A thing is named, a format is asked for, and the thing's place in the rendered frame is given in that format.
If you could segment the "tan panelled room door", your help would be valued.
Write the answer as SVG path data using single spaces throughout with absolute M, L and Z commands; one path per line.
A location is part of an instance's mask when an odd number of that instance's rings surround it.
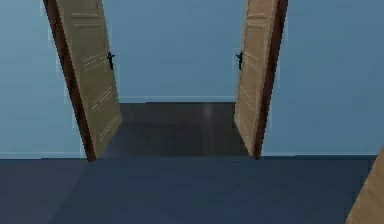
M 250 156 L 257 156 L 257 129 L 278 0 L 247 0 L 234 122 Z
M 102 154 L 122 122 L 102 0 L 57 0 L 80 108 L 86 122 L 82 135 L 89 160 Z

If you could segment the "tan wooden furniture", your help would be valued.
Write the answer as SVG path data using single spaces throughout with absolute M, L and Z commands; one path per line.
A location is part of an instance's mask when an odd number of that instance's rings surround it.
M 384 146 L 344 224 L 384 224 Z

